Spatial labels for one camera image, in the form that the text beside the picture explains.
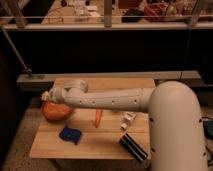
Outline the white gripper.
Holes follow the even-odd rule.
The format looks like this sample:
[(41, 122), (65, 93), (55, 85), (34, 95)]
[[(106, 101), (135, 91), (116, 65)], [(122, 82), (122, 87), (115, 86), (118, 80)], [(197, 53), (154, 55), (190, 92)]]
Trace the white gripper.
[(42, 101), (58, 102), (60, 97), (60, 91), (57, 88), (52, 88), (49, 91), (45, 91), (41, 95)]

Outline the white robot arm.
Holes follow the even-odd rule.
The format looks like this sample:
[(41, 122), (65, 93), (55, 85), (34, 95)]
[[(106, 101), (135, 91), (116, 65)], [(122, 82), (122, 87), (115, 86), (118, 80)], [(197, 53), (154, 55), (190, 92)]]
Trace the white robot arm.
[(77, 108), (146, 112), (152, 171), (208, 171), (201, 107), (192, 89), (181, 82), (90, 92), (88, 84), (77, 79), (44, 92), (41, 99)]

